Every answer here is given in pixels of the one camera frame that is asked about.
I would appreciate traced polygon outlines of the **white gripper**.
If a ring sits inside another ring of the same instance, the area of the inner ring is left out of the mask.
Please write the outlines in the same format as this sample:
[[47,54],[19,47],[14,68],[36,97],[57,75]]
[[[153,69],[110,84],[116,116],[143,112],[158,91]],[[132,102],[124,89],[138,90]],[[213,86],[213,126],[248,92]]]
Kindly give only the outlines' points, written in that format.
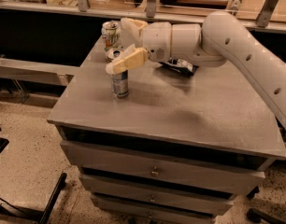
[[117,75],[137,68],[149,59],[149,55],[154,62],[165,62],[170,58],[172,25],[169,22],[148,25],[142,20],[121,18],[121,28],[122,44],[129,47],[106,65],[108,74]]

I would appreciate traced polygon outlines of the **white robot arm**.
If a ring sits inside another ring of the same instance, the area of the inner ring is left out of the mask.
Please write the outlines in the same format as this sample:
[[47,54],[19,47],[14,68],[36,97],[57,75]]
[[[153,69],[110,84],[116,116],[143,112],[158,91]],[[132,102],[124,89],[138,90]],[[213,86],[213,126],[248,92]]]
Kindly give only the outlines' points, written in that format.
[[137,68],[146,61],[171,58],[219,67],[232,63],[257,91],[286,130],[286,63],[257,41],[233,15],[216,11],[199,24],[171,24],[128,18],[122,28],[136,42],[106,66],[110,75]]

